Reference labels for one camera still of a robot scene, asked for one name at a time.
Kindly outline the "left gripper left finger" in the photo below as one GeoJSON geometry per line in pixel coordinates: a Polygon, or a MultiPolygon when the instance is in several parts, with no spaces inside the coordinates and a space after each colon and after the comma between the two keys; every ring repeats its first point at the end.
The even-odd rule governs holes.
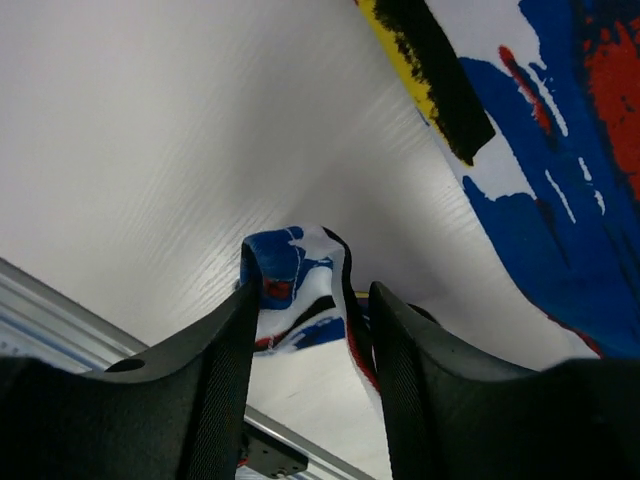
{"type": "Polygon", "coordinates": [[[213,312],[103,372],[1,360],[5,479],[231,479],[258,314],[246,284],[213,312]]]}

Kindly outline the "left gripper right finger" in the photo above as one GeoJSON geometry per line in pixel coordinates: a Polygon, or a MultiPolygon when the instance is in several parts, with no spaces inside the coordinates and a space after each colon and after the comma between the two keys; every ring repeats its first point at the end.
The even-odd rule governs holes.
{"type": "Polygon", "coordinates": [[[639,364],[536,372],[420,315],[381,283],[369,307],[397,479],[635,479],[639,364]]]}

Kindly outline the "blue white patterned trousers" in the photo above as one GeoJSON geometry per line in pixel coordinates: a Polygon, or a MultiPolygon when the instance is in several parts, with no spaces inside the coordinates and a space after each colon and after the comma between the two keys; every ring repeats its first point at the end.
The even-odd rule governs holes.
{"type": "Polygon", "coordinates": [[[639,5],[361,1],[511,280],[577,355],[639,355],[639,5]]]}

